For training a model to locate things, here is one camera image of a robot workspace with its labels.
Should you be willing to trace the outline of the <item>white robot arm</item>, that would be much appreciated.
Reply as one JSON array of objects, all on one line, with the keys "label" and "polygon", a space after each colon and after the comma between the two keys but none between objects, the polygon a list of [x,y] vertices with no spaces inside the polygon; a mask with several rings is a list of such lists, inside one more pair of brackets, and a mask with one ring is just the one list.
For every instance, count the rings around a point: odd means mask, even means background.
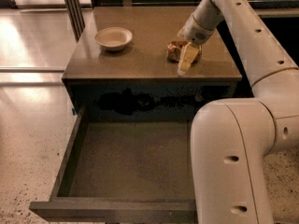
[{"label": "white robot arm", "polygon": [[263,157],[299,144],[298,66],[248,0],[202,0],[179,34],[202,45],[220,21],[253,95],[208,103],[192,121],[198,224],[274,224]]}]

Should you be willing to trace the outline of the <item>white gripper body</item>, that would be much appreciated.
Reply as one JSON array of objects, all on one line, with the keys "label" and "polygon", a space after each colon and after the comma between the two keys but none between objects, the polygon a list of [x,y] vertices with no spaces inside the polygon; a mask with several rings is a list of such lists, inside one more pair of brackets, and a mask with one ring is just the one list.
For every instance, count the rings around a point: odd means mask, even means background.
[{"label": "white gripper body", "polygon": [[214,31],[203,28],[197,23],[194,16],[191,15],[182,28],[183,38],[188,42],[193,42],[197,45],[205,44],[213,35]]}]

